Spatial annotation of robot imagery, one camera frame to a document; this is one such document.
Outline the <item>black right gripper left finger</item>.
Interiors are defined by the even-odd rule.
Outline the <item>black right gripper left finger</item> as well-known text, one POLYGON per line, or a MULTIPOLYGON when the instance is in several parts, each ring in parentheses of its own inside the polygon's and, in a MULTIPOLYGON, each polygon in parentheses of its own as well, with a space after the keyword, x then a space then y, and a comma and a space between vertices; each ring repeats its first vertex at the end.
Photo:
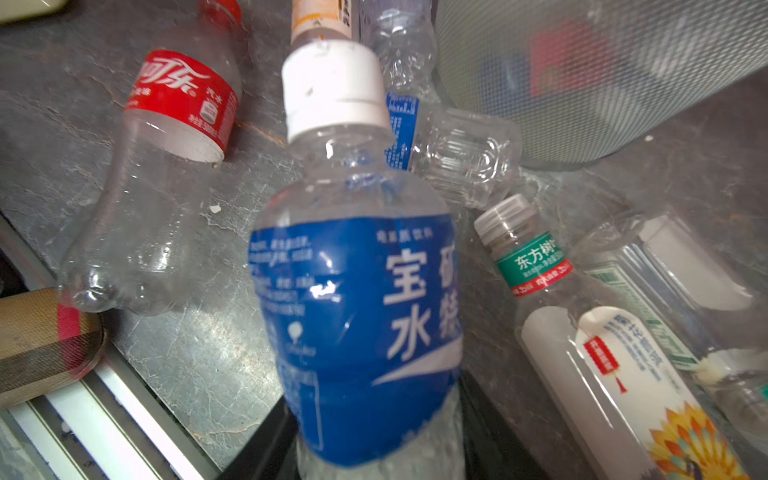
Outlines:
POLYGON ((297 420, 285 398, 280 397, 218 479, 299 480, 297 436, 297 420))

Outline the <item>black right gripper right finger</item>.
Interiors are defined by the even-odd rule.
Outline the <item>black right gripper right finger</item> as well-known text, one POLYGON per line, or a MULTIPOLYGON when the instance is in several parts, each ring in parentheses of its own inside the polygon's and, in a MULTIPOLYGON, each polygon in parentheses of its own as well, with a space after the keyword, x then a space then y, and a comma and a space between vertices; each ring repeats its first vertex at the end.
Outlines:
POLYGON ((549 479, 479 382, 463 370, 459 381, 466 479, 549 479))

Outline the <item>chrysanthemum tea bottle green neck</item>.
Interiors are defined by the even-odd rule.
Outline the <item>chrysanthemum tea bottle green neck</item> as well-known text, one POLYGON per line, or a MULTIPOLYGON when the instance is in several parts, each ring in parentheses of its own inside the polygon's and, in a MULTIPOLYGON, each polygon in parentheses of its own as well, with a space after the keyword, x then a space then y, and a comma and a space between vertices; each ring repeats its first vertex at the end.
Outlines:
POLYGON ((748 477, 642 320, 574 268, 524 196, 474 227, 515 296, 518 341, 600 478, 748 477))

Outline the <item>blue label sports drink bottle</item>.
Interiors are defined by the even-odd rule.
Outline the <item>blue label sports drink bottle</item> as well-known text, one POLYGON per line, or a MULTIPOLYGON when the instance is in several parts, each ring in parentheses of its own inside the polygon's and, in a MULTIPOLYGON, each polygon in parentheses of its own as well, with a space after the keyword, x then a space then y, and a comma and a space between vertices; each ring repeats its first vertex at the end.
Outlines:
POLYGON ((461 479, 456 233, 441 196, 391 167, 377 56, 315 41, 282 67, 301 178, 259 213, 248 265, 304 479, 461 479))

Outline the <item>red Coca-Cola bottle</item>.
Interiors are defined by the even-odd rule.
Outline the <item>red Coca-Cola bottle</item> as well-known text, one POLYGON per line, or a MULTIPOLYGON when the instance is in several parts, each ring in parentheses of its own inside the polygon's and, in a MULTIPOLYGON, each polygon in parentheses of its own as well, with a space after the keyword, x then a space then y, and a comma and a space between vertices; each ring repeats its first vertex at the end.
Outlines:
POLYGON ((193 230, 242 96, 241 21, 237 2, 203 1, 146 54, 103 192, 60 264, 62 305, 154 316, 185 296, 193 230))

